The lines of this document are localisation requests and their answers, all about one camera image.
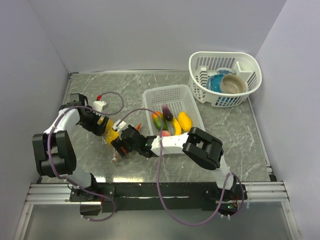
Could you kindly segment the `clear zip top bag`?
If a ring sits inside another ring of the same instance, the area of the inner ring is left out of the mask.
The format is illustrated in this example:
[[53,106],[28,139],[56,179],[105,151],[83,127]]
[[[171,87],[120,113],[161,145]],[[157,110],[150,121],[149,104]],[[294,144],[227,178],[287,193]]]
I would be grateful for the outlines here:
[[[104,120],[105,117],[101,117],[99,120],[98,120],[98,124],[99,125],[102,125],[102,122]],[[107,144],[111,145],[111,142],[113,140],[115,140],[118,136],[119,136],[119,133],[115,130],[113,130],[113,125],[114,125],[114,122],[112,119],[109,119],[106,126],[105,126],[105,131],[104,131],[104,140]],[[140,131],[140,128],[142,126],[142,123],[139,123],[135,129],[139,132]],[[112,162],[115,162],[117,160],[117,158],[120,157],[120,155],[117,153],[116,150],[114,150],[114,153],[113,153],[113,158],[112,158]]]

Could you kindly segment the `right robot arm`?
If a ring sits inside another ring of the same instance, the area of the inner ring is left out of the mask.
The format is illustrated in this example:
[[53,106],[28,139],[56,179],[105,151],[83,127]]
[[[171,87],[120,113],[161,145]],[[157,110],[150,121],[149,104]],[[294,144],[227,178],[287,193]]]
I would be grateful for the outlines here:
[[189,132],[173,136],[143,136],[133,126],[120,123],[112,129],[119,136],[111,145],[121,157],[133,151],[145,158],[185,154],[201,168],[213,171],[215,188],[224,201],[235,197],[237,183],[225,161],[223,144],[202,129],[192,127]]

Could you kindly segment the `fake yellow banana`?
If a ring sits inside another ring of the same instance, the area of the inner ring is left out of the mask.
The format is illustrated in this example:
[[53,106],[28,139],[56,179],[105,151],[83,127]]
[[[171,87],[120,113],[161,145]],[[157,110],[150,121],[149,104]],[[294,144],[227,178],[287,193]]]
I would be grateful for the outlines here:
[[174,127],[174,135],[181,135],[182,134],[182,128],[179,124],[178,120],[176,118],[173,118],[171,121],[172,126]]

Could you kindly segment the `fake yellow bell pepper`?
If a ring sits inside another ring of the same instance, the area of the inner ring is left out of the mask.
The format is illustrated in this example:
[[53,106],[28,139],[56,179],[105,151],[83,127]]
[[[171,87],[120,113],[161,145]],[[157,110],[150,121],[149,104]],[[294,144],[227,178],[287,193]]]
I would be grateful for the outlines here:
[[109,119],[105,126],[105,142],[111,144],[111,141],[116,140],[119,137],[119,133],[113,130],[114,122]]

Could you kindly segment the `fake green orange mango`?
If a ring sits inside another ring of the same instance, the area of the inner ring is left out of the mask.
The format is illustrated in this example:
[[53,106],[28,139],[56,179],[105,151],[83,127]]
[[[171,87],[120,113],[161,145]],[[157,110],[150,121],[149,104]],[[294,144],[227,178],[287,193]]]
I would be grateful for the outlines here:
[[163,131],[166,131],[168,129],[164,115],[161,112],[156,111],[156,113],[153,113],[152,114],[152,121],[153,121],[154,126],[158,130],[160,130],[161,127],[162,127]]

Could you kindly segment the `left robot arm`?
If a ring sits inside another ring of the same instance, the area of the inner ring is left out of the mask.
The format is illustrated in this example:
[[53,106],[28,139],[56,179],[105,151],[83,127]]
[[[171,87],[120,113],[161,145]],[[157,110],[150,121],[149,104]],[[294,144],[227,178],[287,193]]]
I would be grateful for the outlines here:
[[33,154],[38,174],[55,178],[57,175],[72,184],[72,191],[83,200],[94,201],[100,189],[93,174],[77,167],[77,158],[69,133],[76,125],[96,136],[102,136],[108,117],[92,111],[88,98],[81,93],[70,95],[70,102],[62,105],[56,120],[43,133],[32,137]]

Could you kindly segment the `fake pink peach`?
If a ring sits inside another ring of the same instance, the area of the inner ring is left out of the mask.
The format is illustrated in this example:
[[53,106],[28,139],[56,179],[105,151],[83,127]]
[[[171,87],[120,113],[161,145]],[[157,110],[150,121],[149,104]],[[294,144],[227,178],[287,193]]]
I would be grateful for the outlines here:
[[161,137],[170,137],[171,133],[167,130],[163,130],[162,132],[159,133],[159,136]]

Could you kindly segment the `fake purple eggplant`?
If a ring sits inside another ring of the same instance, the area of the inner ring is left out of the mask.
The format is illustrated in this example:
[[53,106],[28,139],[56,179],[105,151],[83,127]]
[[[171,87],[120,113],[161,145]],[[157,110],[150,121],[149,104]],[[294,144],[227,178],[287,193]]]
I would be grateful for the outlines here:
[[166,121],[171,122],[174,118],[173,114],[171,113],[171,111],[166,103],[164,103],[162,105],[162,114],[163,114]]

